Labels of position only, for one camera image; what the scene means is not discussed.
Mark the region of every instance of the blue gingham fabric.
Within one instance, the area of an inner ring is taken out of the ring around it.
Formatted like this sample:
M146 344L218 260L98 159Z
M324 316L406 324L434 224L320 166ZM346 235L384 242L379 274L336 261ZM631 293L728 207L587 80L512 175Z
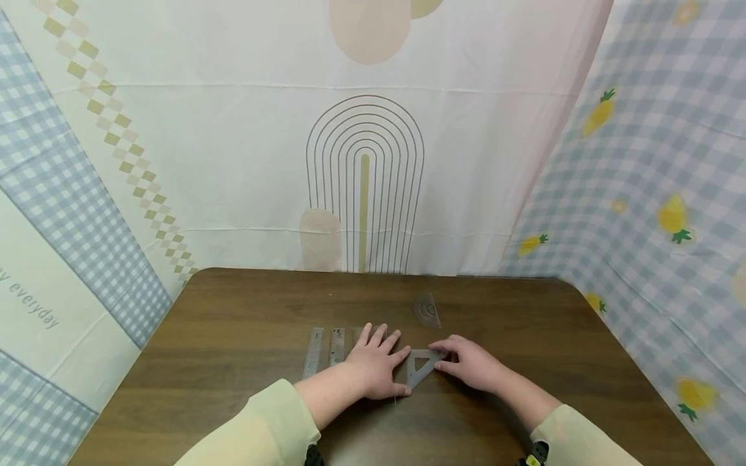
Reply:
M4 15L0 189L142 347L171 298Z
M610 117L584 135L611 89ZM502 269L600 298L599 316L718 465L746 459L745 136L746 1L616 0ZM686 208L682 244L659 224L672 196ZM681 380L717 393L696 419L680 412Z
M66 464L97 415L0 352L0 466Z

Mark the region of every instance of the finger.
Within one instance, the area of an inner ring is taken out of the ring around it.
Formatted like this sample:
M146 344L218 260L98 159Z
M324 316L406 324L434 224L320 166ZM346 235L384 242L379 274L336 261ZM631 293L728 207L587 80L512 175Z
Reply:
M396 344L396 341L399 340L399 337L401 336L401 332L396 330L394 333L392 333L389 338L383 341L383 343L380 344L381 349L386 350L386 354L389 354L391 352L391 348L394 347Z
M435 369L446 374L450 374L454 377L459 377L459 365L455 362L438 361L435 363Z
M380 341L383 339L383 334L386 332L386 324L378 326L378 330L375 331L371 337L371 343L374 347L380 346Z
M430 343L427 347L433 351L440 351L442 353L458 353L461 341L451 339L441 340Z
M402 383L395 383L394 384L394 393L392 396L394 397L408 397L412 394L412 390L407 387L406 385Z
M392 367L395 368L396 366L400 365L402 361L404 361L407 356L410 355L410 351L412 351L412 347L407 345L389 356L389 358L391 359L391 363L393 364Z
M373 327L373 324L368 322L364 327L363 331L360 332L360 338L357 339L357 343L355 344L355 347L359 346L365 346L368 344L368 337L371 334L371 328Z

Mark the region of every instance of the right hand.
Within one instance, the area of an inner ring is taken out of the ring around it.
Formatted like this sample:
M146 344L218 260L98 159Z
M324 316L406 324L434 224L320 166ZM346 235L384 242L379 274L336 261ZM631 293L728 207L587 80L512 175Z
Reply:
M505 370L493 355L462 336L451 335L428 347L433 351L451 354L451 362L439 361L435 369L461 379L466 385L483 391L494 391L501 372Z

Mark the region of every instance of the wristwatch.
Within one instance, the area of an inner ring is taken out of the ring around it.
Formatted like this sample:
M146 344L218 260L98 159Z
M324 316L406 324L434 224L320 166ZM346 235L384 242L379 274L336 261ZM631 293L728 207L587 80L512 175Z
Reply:
M531 448L531 453L521 458L515 466L545 466L549 458L549 444L545 441L537 441Z

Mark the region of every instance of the hand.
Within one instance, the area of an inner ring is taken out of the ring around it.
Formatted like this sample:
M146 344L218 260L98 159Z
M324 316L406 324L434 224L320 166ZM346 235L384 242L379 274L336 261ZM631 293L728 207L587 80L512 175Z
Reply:
M452 362L440 361L435 364L438 371L457 377L477 390L495 391L505 366L478 344L462 336L451 335L428 347L451 354Z
M386 324L383 324L378 327L369 341L372 327L370 323L365 325L360 339L343 364L348 365L354 371L355 377L359 378L363 387L363 396L366 398L382 400L389 397L410 396L412 391L406 385L394 383L393 371L407 358L411 348L405 346L396 353L389 354L396 341L399 340L401 332L396 330L382 342L383 333L386 331Z

